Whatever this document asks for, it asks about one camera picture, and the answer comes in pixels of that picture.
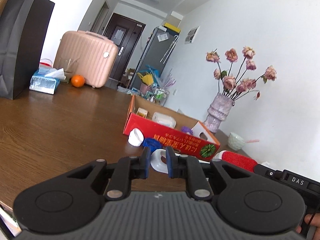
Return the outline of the right hand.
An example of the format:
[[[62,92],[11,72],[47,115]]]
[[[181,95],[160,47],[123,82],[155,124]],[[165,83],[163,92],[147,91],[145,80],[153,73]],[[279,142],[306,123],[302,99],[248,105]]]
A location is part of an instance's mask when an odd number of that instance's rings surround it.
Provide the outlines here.
[[[320,226],[319,213],[306,215],[304,218],[304,222],[306,222],[307,225],[316,227],[314,237],[319,238],[319,226]]]

